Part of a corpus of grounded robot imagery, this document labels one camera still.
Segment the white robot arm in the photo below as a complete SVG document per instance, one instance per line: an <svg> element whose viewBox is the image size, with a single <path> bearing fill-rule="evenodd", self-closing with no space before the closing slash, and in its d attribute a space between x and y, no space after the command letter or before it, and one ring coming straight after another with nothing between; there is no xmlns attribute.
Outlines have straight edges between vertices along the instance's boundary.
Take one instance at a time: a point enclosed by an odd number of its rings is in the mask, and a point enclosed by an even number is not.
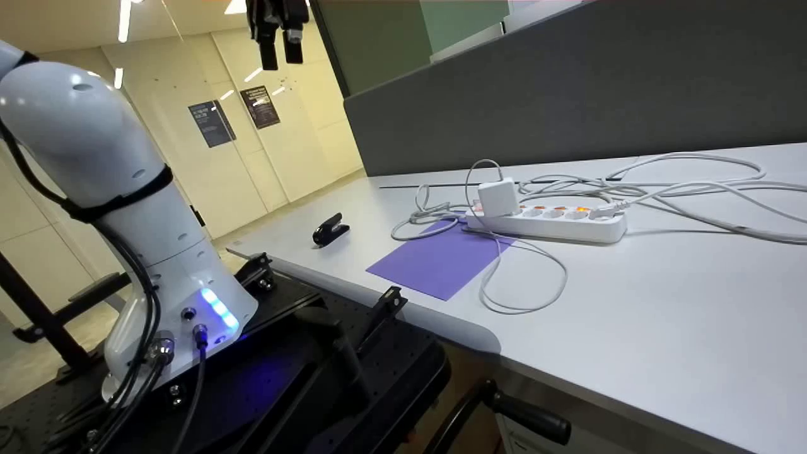
<svg viewBox="0 0 807 454"><path fill-rule="evenodd" d="M138 296L104 344L102 397L128 407L234 345L257 315L131 104L102 77L0 44L0 123L17 170L94 227Z"/></svg>

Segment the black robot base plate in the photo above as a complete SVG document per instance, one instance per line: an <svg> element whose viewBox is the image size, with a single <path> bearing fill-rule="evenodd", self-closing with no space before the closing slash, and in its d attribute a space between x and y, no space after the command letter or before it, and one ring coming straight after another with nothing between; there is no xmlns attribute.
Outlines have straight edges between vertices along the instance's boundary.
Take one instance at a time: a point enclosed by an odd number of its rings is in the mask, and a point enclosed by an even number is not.
<svg viewBox="0 0 807 454"><path fill-rule="evenodd" d="M247 335L153 391L102 454L392 454L450 381L440 340L278 280Z"/></svg>

